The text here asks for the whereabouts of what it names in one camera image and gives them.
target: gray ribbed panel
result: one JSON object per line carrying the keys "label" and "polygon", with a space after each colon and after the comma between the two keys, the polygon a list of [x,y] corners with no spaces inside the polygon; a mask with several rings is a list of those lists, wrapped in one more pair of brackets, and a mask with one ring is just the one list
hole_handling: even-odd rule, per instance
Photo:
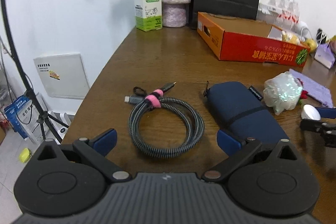
{"label": "gray ribbed panel", "polygon": [[42,219],[23,215],[15,224],[318,224],[310,215],[267,219],[236,206],[218,184],[193,173],[140,173],[115,183],[93,208],[76,216]]}

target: pink velcro strap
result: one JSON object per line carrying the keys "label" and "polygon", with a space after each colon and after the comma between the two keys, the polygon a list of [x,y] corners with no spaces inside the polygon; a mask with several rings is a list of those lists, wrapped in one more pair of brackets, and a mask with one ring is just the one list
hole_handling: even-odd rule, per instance
{"label": "pink velcro strap", "polygon": [[163,91],[162,90],[154,90],[153,92],[156,92],[157,94],[159,94],[160,97],[163,96]]}
{"label": "pink velcro strap", "polygon": [[161,108],[161,104],[158,98],[156,98],[154,95],[149,94],[148,96],[146,96],[145,99],[148,99],[151,101],[152,106],[155,108]]}

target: gray floor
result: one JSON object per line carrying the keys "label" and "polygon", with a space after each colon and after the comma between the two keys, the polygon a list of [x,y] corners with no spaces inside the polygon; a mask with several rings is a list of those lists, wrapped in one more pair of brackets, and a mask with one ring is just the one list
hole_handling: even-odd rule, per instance
{"label": "gray floor", "polygon": [[24,140],[18,133],[9,131],[0,145],[0,224],[9,224],[21,215],[13,195],[14,183],[25,164],[19,155],[25,148],[35,152],[37,145]]}

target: red and orange box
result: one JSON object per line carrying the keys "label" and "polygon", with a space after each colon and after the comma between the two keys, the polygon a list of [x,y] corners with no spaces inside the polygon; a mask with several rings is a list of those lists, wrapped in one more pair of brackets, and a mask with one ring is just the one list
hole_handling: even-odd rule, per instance
{"label": "red and orange box", "polygon": [[219,60],[305,65],[309,47],[269,38],[281,30],[260,21],[198,13],[197,32]]}

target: wooden table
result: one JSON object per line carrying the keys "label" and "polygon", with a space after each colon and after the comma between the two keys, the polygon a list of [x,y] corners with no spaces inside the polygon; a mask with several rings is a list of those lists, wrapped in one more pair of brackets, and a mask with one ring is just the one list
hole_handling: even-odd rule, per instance
{"label": "wooden table", "polygon": [[[93,138],[108,128],[115,128],[118,143],[107,158],[132,175],[137,172],[197,172],[201,175],[227,157],[216,143],[218,125],[204,106],[202,93],[206,81],[210,86],[240,81],[262,92],[267,79],[288,69],[277,64],[218,61],[197,32],[187,27],[151,32],[134,29],[91,87],[63,143],[72,143],[79,137]],[[310,59],[303,72],[329,87],[336,100],[335,70],[329,71]],[[151,92],[169,82],[177,84],[166,95],[189,102],[203,117],[205,133],[200,143],[181,157],[156,160],[142,155],[132,144],[127,121],[133,106],[124,103],[124,97],[132,94],[134,86]],[[312,99],[305,103],[319,105]],[[301,107],[297,106],[275,118],[320,182],[320,198],[313,215],[325,224],[335,224],[336,149],[326,148],[318,134],[300,131],[300,111]],[[157,147],[175,146],[185,137],[182,121],[160,109],[146,114],[140,127],[144,140]]]}

